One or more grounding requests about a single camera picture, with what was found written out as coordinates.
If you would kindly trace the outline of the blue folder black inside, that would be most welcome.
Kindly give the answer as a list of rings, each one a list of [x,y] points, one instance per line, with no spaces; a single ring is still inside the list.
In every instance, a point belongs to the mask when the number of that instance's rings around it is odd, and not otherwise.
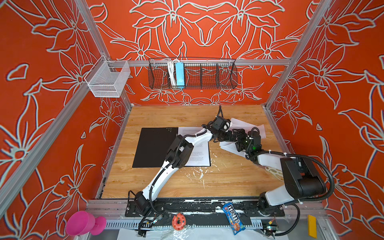
[[[161,167],[178,128],[142,128],[132,167]]]

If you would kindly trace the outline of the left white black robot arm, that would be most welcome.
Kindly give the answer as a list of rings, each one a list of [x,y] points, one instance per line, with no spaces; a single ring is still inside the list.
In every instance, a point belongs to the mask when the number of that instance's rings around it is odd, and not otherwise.
[[[178,135],[167,150],[165,160],[152,181],[134,197],[134,204],[140,215],[145,216],[151,212],[159,215],[165,212],[162,204],[154,205],[161,189],[170,177],[183,168],[193,152],[195,146],[214,142],[235,142],[236,137],[230,130],[231,121],[224,118],[222,107],[213,121],[203,124],[202,129],[192,135]]]

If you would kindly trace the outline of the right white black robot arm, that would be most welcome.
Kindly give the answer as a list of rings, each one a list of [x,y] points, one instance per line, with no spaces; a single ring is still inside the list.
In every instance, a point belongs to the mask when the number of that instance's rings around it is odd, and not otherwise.
[[[302,202],[316,202],[328,199],[335,190],[335,180],[329,168],[319,160],[306,155],[288,154],[263,150],[260,130],[257,127],[246,132],[234,130],[238,152],[255,165],[275,168],[282,171],[284,184],[272,191],[261,193],[257,209],[263,216],[269,216],[278,208],[293,206],[297,217],[286,231],[278,232],[264,227],[262,233],[267,237],[280,237],[294,230],[300,220]]]

